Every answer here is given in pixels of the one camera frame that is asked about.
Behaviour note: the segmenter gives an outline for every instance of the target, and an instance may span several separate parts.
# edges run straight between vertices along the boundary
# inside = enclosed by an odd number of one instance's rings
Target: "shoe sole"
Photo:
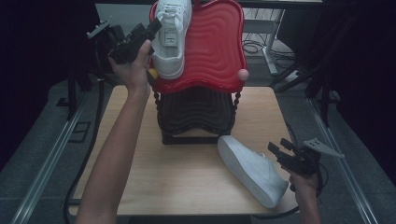
[[[184,51],[186,51],[186,35],[187,35],[187,31],[188,31],[189,28],[190,28],[191,19],[192,19],[192,5],[191,5],[191,4],[190,4],[190,9],[191,9],[191,13],[190,13],[190,16],[189,16],[189,22],[187,23],[187,29],[186,29],[186,31],[184,32]],[[180,70],[178,71],[179,74],[178,74],[177,77],[180,77],[181,74],[183,74],[183,71],[184,71],[184,62],[185,62],[185,61],[186,61],[186,60],[185,60],[185,56],[184,56],[184,52],[183,52],[183,61],[181,62],[181,68],[180,68]]]
[[[280,198],[286,191],[287,186],[283,189],[277,189],[271,183],[267,182],[260,186],[258,182],[262,182],[262,179],[258,179],[257,176],[262,174],[249,162],[247,158],[241,153],[240,148],[246,149],[242,144],[236,141],[233,137],[224,135],[219,138],[218,141],[219,154],[223,159],[225,165],[233,173],[233,175],[250,191],[251,194],[259,201],[259,203],[265,207],[273,208],[277,205]],[[268,192],[274,192],[279,194],[280,197],[272,199]]]

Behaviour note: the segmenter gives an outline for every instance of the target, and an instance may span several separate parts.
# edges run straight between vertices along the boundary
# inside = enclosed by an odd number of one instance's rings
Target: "hand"
[[[149,94],[149,84],[146,71],[149,69],[148,59],[151,42],[146,42],[140,47],[136,59],[132,63],[116,64],[108,57],[113,72],[125,83],[128,92],[146,91]]]
[[[317,175],[302,176],[287,168],[282,168],[290,174],[289,182],[296,188],[296,201],[300,206],[316,200],[318,190]]]

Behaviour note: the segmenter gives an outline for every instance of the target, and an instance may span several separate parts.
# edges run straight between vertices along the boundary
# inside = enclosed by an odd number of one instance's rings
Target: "shoe tongue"
[[[163,46],[177,46],[177,19],[176,17],[163,17],[163,28],[160,31],[160,40]]]

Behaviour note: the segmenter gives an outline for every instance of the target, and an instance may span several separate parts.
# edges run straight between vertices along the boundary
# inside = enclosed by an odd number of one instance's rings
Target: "dark background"
[[[396,147],[392,140],[396,136],[396,13],[394,6],[386,1],[369,4],[344,39],[329,69],[332,88],[341,96],[337,108],[395,183]],[[0,10],[2,168],[46,104],[50,87],[67,79],[70,65],[90,50],[85,34],[99,19],[90,0],[2,1]],[[294,46],[290,43],[292,49],[313,48],[339,14],[305,16],[312,18],[310,24],[303,23],[306,20],[302,17],[292,25],[287,20],[281,25],[281,32],[289,26],[286,29],[289,35],[296,36]],[[291,20],[298,21],[295,15]],[[318,29],[304,36],[303,27]]]
[[[332,76],[332,90],[340,95],[338,111],[396,184],[396,6],[389,1],[365,2],[326,71]],[[301,60],[343,13],[287,10],[277,37]],[[303,68],[314,68],[329,43]]]
[[[86,33],[98,23],[88,0],[1,1],[1,168],[34,124],[50,87],[67,79],[70,65],[88,51]]]

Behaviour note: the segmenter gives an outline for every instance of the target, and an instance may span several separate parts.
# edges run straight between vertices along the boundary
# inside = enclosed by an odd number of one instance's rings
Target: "robotic hand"
[[[147,29],[144,28],[142,23],[139,23],[131,33],[109,52],[108,56],[113,58],[118,64],[133,62],[143,43],[147,39],[153,40],[161,27],[163,26],[157,18],[148,25]],[[151,55],[153,52],[154,49],[151,48],[148,54]],[[149,69],[147,75],[148,83],[152,86],[158,74],[154,69]]]
[[[304,146],[297,148],[290,141],[282,138],[280,141],[285,149],[291,150],[294,156],[291,156],[285,152],[279,150],[275,144],[270,142],[268,144],[268,149],[276,155],[277,162],[279,162],[283,167],[292,170],[298,175],[313,175],[318,176],[318,195],[323,189],[323,178],[319,170],[319,161],[321,153],[336,156],[339,158],[344,158],[345,156],[335,152],[332,148],[327,147],[321,143],[318,139],[312,139],[309,141],[304,141]],[[292,191],[295,191],[294,185],[290,186]]]

